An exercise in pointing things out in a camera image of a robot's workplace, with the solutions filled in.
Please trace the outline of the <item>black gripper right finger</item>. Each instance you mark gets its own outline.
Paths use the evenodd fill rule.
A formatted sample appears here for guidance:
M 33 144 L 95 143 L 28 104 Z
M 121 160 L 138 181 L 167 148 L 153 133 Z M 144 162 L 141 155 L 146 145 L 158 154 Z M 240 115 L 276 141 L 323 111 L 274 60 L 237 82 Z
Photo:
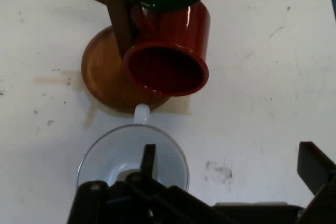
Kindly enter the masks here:
M 301 142 L 297 172 L 313 199 L 296 223 L 335 223 L 335 163 L 313 142 Z

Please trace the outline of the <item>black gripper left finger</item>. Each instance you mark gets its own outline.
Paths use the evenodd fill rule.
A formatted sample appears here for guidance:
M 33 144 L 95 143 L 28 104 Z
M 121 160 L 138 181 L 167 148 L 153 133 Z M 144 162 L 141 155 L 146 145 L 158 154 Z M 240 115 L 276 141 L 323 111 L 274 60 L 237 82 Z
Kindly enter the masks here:
M 156 146 L 144 147 L 140 170 L 108 186 L 96 180 L 77 189 L 68 223 L 230 223 L 231 219 L 177 186 L 153 179 Z

